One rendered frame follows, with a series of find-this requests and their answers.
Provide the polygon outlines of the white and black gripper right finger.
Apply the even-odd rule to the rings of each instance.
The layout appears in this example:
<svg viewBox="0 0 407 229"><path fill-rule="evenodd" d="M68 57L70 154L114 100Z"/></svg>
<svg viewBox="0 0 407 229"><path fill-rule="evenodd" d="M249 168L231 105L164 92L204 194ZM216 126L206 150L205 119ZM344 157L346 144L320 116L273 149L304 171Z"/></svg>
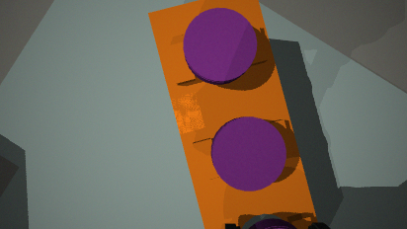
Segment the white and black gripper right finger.
<svg viewBox="0 0 407 229"><path fill-rule="evenodd" d="M312 223L308 229L330 229L325 223Z"/></svg>

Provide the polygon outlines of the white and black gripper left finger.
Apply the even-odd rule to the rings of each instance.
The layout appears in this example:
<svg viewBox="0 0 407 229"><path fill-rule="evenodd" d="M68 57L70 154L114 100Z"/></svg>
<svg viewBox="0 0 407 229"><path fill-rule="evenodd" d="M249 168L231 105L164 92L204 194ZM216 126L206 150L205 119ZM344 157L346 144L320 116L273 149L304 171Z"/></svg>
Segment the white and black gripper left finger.
<svg viewBox="0 0 407 229"><path fill-rule="evenodd" d="M240 229L240 226L236 226L235 223L227 223L225 224L225 229Z"/></svg>

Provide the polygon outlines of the purple cylinder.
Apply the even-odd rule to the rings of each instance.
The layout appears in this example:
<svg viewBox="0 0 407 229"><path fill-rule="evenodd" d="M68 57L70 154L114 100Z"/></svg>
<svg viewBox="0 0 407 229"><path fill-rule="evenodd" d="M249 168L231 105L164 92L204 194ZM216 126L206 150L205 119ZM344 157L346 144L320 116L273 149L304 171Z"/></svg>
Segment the purple cylinder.
<svg viewBox="0 0 407 229"><path fill-rule="evenodd" d="M212 85L240 78L252 65L257 37L250 22L227 8L212 8L189 23L183 41L186 62L193 74Z"/></svg>
<svg viewBox="0 0 407 229"><path fill-rule="evenodd" d="M285 167L285 142L269 122L242 116L225 123L211 142L211 161L217 174L240 191L259 191L271 185Z"/></svg>

